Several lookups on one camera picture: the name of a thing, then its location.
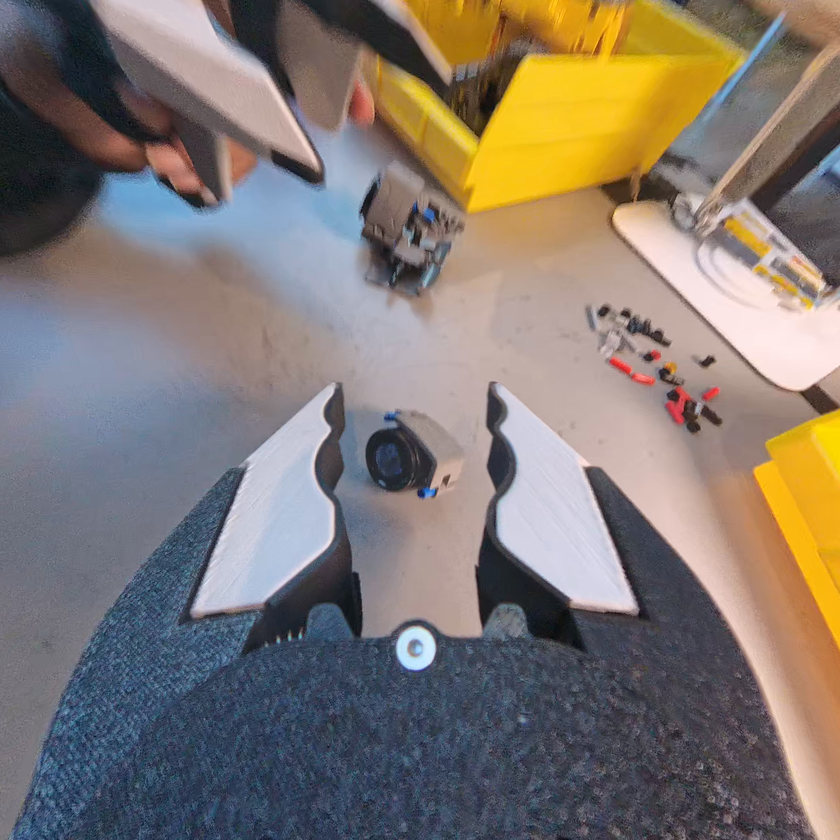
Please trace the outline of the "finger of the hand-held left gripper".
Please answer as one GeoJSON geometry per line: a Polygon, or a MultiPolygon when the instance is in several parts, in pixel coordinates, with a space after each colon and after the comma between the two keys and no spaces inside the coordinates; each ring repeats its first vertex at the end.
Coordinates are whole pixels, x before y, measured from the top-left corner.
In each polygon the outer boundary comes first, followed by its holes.
{"type": "Polygon", "coordinates": [[[324,170],[265,65],[214,25],[202,2],[94,1],[125,75],[172,113],[203,184],[232,184],[226,139],[312,184],[324,170]]]}
{"type": "Polygon", "coordinates": [[[304,1],[320,22],[369,48],[436,93],[453,70],[412,10],[398,1],[304,1]]]}

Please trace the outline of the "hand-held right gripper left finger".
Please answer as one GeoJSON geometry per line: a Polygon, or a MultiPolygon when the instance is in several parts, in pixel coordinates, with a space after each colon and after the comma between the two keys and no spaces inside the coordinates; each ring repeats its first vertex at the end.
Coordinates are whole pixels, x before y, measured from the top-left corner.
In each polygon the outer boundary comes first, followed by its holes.
{"type": "Polygon", "coordinates": [[[252,637],[294,637],[306,633],[311,609],[333,604],[361,635],[361,582],[335,494],[343,430],[343,387],[333,382],[245,459],[190,621],[253,613],[252,637]]]}

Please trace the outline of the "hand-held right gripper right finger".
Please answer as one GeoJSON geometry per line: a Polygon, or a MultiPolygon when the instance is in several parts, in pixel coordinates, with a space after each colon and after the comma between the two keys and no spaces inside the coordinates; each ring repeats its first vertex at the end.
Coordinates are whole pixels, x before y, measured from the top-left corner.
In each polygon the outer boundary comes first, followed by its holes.
{"type": "Polygon", "coordinates": [[[585,459],[506,386],[488,384],[493,495],[476,566],[479,616],[521,609],[535,637],[578,637],[574,613],[640,617],[585,459]]]}

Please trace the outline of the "grey curved brick panel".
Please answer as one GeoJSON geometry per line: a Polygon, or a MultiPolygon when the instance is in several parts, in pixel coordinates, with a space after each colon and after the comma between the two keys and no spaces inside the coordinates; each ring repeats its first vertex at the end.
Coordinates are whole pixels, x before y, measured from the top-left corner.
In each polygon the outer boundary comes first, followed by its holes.
{"type": "Polygon", "coordinates": [[[429,415],[415,410],[399,410],[396,425],[407,433],[409,441],[429,463],[422,470],[418,489],[432,487],[437,496],[451,491],[461,477],[465,450],[455,437],[429,415]]]}

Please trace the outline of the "person's left hand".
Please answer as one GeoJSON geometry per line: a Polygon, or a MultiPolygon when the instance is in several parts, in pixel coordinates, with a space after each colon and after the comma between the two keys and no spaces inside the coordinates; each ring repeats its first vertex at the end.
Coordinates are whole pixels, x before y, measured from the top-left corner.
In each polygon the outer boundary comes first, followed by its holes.
{"type": "Polygon", "coordinates": [[[204,207],[204,184],[177,137],[171,114],[129,87],[122,103],[150,140],[135,140],[111,126],[59,78],[56,63],[32,41],[2,47],[2,80],[12,95],[44,119],[70,146],[107,172],[152,172],[185,201],[204,207]]]}

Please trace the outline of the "yellow toy tracked robot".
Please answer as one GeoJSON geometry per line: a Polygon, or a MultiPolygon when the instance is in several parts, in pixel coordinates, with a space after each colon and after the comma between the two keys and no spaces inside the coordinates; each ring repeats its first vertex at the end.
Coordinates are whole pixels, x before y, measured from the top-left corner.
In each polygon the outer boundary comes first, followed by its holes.
{"type": "Polygon", "coordinates": [[[445,101],[480,136],[516,70],[529,56],[614,56],[625,43],[632,1],[410,2],[449,53],[454,80],[445,101]]]}

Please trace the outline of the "pile of small brick parts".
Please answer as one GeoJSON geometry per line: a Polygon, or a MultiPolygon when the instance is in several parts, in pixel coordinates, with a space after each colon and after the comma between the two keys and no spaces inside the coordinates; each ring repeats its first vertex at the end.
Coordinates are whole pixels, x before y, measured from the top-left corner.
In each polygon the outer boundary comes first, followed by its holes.
{"type": "Polygon", "coordinates": [[[607,302],[585,305],[584,317],[596,337],[598,354],[609,367],[636,385],[666,389],[664,408],[676,425],[690,435],[699,434],[704,425],[722,427],[723,419],[714,406],[720,388],[710,386],[695,398],[677,362],[665,353],[671,349],[672,339],[650,318],[607,302]]]}

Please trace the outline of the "yellow plastic storage bin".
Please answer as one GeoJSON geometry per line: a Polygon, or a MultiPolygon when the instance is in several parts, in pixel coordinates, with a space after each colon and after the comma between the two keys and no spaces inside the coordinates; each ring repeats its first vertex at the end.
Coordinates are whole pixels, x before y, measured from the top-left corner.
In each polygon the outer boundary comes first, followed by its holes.
{"type": "Polygon", "coordinates": [[[765,443],[753,470],[800,575],[839,645],[839,411],[765,443]]]}
{"type": "Polygon", "coordinates": [[[674,2],[635,3],[614,56],[525,58],[480,136],[381,57],[377,114],[469,213],[644,175],[745,54],[674,2]]]}

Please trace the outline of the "white flat pad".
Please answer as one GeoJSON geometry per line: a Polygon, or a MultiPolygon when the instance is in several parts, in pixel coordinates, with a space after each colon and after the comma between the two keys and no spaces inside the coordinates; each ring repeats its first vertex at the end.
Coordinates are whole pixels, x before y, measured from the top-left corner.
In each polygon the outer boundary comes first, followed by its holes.
{"type": "Polygon", "coordinates": [[[719,248],[699,245],[675,226],[661,202],[625,203],[616,233],[756,372],[803,392],[838,370],[838,304],[815,311],[782,307],[766,284],[749,280],[719,248]]]}

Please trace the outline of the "yellow black flat packet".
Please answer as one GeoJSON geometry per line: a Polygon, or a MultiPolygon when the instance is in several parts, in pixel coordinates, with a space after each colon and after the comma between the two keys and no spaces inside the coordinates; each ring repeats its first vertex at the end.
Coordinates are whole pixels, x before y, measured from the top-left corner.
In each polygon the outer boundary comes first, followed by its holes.
{"type": "Polygon", "coordinates": [[[811,310],[837,299],[837,285],[760,211],[742,208],[722,217],[722,243],[785,305],[811,310]]]}

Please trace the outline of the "pale booklet stand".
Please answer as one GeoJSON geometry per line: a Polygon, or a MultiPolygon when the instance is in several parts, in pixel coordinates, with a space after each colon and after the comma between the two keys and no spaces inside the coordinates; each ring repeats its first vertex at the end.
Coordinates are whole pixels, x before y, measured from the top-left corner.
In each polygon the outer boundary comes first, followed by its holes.
{"type": "Polygon", "coordinates": [[[771,207],[831,150],[838,127],[839,47],[825,47],[694,213],[706,233],[742,199],[771,207]]]}

